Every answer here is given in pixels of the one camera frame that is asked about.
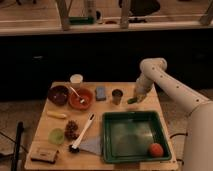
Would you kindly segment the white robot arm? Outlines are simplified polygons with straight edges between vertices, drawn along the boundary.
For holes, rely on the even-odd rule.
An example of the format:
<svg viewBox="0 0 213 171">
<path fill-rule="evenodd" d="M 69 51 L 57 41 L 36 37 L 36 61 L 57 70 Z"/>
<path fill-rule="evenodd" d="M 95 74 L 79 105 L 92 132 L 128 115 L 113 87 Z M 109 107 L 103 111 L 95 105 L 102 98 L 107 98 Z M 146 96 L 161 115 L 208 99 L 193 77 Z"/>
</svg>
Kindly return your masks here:
<svg viewBox="0 0 213 171">
<path fill-rule="evenodd" d="M 182 171 L 213 171 L 213 100 L 168 75 L 164 58 L 147 58 L 140 62 L 134 95 L 143 101 L 156 83 L 188 113 Z"/>
</svg>

